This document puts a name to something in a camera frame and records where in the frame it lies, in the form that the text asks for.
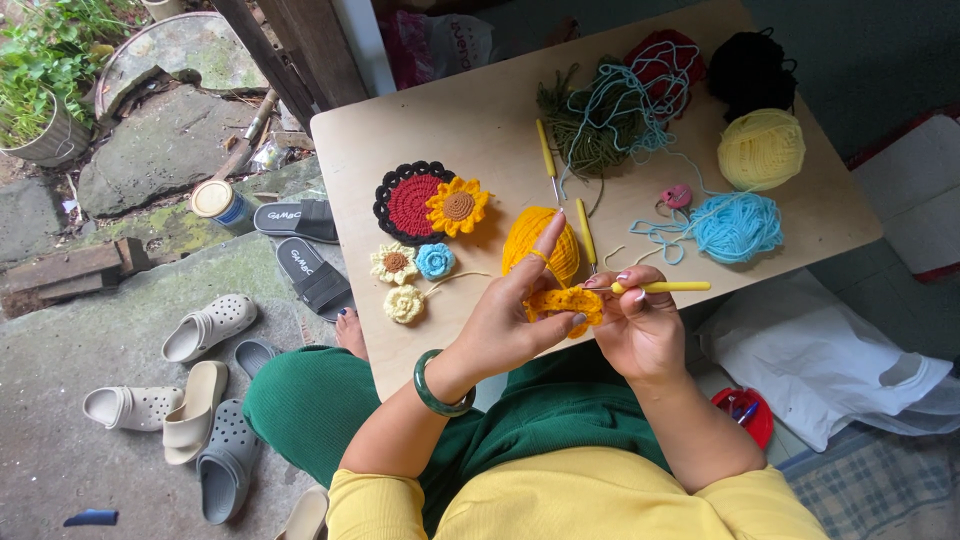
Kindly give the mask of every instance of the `red container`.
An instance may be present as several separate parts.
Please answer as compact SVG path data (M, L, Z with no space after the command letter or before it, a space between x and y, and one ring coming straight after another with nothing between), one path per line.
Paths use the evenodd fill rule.
M770 435L774 432L774 413L770 411L770 406L756 393L756 390L753 388L742 390L724 388L710 401L727 414L730 414L730 411L736 408L747 410L747 407L753 402L759 402L759 405L756 406L756 412L743 423L743 428L754 438L760 448L767 447L767 443L770 442Z

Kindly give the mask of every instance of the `hand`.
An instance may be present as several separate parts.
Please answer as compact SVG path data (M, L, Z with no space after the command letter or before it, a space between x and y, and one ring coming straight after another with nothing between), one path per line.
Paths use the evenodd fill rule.
M646 294L636 288L641 283L666 281L662 272L653 266L631 266L619 275L596 274L585 286L606 287L614 281L629 290L619 296L600 293L603 322L593 328L607 361L629 383L662 382L682 375L684 323L673 297L668 292Z
M559 211L537 238L534 249L549 258L564 225L566 218ZM532 292L550 286L545 269L542 258L528 254L509 274L494 279L460 335L434 362L443 359L448 368L456 366L454 371L466 379L469 388L487 377L517 368L563 341L573 327L587 320L586 315L564 311L531 323L523 306Z

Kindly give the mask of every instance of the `black yarn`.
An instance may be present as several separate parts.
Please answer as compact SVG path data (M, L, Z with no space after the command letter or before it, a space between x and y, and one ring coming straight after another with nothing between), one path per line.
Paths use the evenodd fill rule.
M773 29L739 32L713 53L707 68L710 94L730 106L724 119L757 109L793 109L797 61L785 60L783 47L770 38ZM784 69L785 62L793 62Z
M449 184L456 175L444 168L444 164L439 161L417 161L415 163L404 163L397 167L395 171L383 175L383 183L376 187L376 202L373 203L373 215L376 216L377 223L384 233L400 241L405 246L420 246L422 244L436 244L446 238L446 233L432 233L426 236L418 236L399 230L396 223L390 218L390 208L387 203L390 202L390 194L400 182L421 174L439 178L445 184Z

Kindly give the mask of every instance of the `blue crochet rose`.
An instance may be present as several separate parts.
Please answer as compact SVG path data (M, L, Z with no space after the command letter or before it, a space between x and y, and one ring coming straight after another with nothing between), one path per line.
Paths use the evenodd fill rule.
M445 244L426 244L417 253L417 268L431 282L450 273L457 258Z

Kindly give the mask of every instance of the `sandal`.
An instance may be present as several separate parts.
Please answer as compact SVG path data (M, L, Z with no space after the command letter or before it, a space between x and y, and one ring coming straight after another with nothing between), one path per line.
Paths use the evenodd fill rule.
M266 339L248 339L237 345L233 350L233 359L237 364L247 372L247 375L253 379L253 376L260 371L271 358L282 354L283 351Z
M324 320L335 323L341 309L356 309L347 278L304 240L287 238L280 242L276 246L276 261L303 303Z
M242 294L228 294L202 311L191 311L163 343L168 362L188 362L207 349L248 327L256 318L256 304Z
M197 457L204 518L220 525L243 506L260 441L244 423L240 400L217 406L209 445Z
M326 528L329 506L325 487L317 484L304 491L290 512L287 525L274 540L316 540Z
M167 413L181 403L183 391L173 386L110 386L86 395L84 414L108 430L157 431L163 429Z
M197 362L183 388L183 405L163 419L163 456L181 465L206 448L213 429L213 410L227 388L227 365L216 360Z
M253 226L269 236L299 236L324 244L339 244L329 201L303 199L296 203L268 203L253 213Z

